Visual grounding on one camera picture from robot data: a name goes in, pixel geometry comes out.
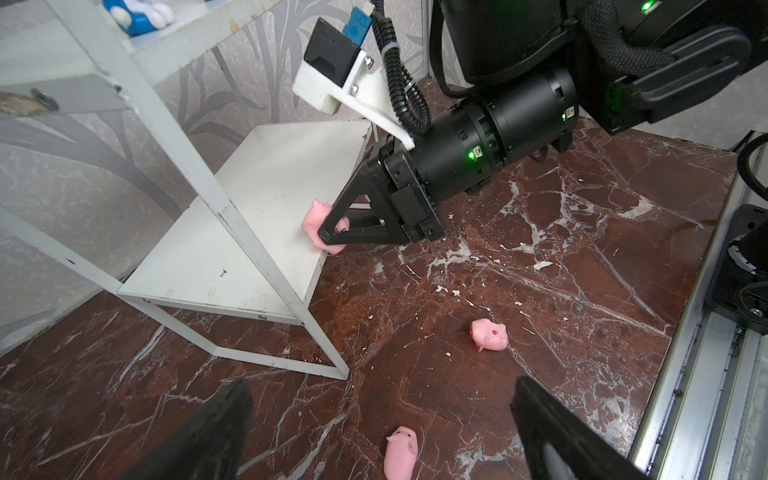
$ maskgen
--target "toy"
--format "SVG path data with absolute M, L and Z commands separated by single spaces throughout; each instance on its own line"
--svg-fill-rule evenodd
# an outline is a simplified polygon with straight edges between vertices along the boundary
M 304 221 L 301 223 L 301 228 L 309 234 L 310 239 L 312 239 L 312 243 L 314 243 L 315 247 L 321 250 L 325 250 L 331 255 L 336 255 L 340 251 L 344 250 L 346 245 L 325 245 L 325 243 L 317 234 L 317 230 L 320 229 L 320 225 L 323 224 L 323 221 L 326 219 L 326 217 L 328 217 L 329 213 L 331 213 L 331 206 L 329 204 L 321 202 L 320 200 L 313 201 L 312 208 L 310 208 L 310 211 L 306 213 Z M 341 220 L 339 220 L 334 230 L 337 233 L 343 232 L 344 230 L 349 230 L 349 218 L 343 217 Z
M 483 349 L 503 350 L 507 348 L 507 326 L 503 323 L 493 323 L 489 319 L 478 319 L 469 327 L 469 335 L 475 341 L 478 352 Z
M 120 30 L 131 37 L 160 30 L 174 21 L 174 13 L 164 3 L 149 0 L 103 0 Z
M 419 443 L 416 432 L 400 426 L 386 438 L 384 454 L 384 476 L 386 480 L 411 480 L 416 457 L 419 455 Z

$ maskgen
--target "lower shelf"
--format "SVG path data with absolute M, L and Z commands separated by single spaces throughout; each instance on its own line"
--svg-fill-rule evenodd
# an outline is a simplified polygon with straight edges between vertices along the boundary
M 332 204 L 365 149 L 368 121 L 260 125 L 216 174 L 296 293 L 309 304 L 326 254 L 300 224 Z M 198 197 L 119 296 L 189 310 L 298 323 Z

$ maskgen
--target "robotic arm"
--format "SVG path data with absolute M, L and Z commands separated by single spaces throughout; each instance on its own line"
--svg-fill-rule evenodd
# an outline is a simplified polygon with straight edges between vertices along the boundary
M 707 100 L 768 59 L 768 0 L 434 0 L 432 70 L 446 95 L 463 100 L 433 121 L 383 0 L 369 18 L 380 74 L 363 73 L 362 38 L 319 19 L 294 83 L 321 111 L 342 102 L 390 133 L 366 152 L 321 226 L 327 244 L 437 240 L 438 202 L 478 192 L 548 145 L 566 151 L 579 105 L 618 134 Z M 471 88 L 445 83 L 443 22 Z M 377 90 L 389 97 L 370 94 Z M 369 213 L 335 232 L 361 195 Z

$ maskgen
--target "blue and white toy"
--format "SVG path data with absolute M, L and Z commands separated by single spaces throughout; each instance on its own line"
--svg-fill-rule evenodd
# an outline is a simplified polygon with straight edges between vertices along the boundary
M 131 37 L 160 30 L 174 21 L 174 13 L 164 3 L 149 0 L 103 0 L 120 30 Z

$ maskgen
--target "white paint chip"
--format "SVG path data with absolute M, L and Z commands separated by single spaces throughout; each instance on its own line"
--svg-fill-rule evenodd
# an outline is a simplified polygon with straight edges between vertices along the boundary
M 536 270 L 538 272 L 545 266 L 550 266 L 552 264 L 553 264 L 552 262 L 548 262 L 547 260 L 542 260 L 541 262 L 538 262 L 533 266 L 533 270 Z

